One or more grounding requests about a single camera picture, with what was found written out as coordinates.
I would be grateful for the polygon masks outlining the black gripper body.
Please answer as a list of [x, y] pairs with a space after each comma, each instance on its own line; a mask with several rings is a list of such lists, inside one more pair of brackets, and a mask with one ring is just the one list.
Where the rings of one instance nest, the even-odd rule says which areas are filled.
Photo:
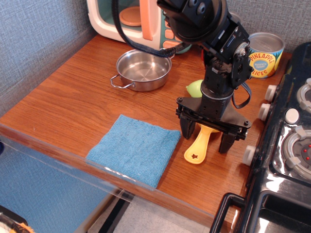
[[251, 122], [235, 110], [230, 103], [232, 95], [214, 99], [203, 95], [201, 98], [178, 97], [176, 114], [192, 117], [196, 123], [208, 126], [223, 133], [231, 133], [235, 140], [244, 140]]

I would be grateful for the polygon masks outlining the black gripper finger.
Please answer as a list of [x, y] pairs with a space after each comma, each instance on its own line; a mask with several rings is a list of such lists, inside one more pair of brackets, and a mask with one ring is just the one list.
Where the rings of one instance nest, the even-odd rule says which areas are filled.
[[227, 153], [235, 142], [236, 136], [231, 133], [223, 133], [219, 147], [219, 153]]
[[185, 139], [189, 139], [194, 132], [196, 121], [192, 117], [180, 117], [180, 128]]

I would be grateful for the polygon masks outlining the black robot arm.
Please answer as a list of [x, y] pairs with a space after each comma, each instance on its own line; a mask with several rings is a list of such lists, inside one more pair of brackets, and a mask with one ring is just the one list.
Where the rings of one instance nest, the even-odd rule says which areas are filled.
[[250, 91], [247, 80], [253, 68], [249, 35], [228, 11], [224, 0], [159, 0], [173, 34], [185, 44], [202, 49], [205, 77], [201, 97], [177, 98], [176, 113], [182, 135], [190, 138], [196, 123], [222, 132], [219, 152], [226, 153], [236, 140], [245, 139], [251, 123], [238, 113], [234, 91]]

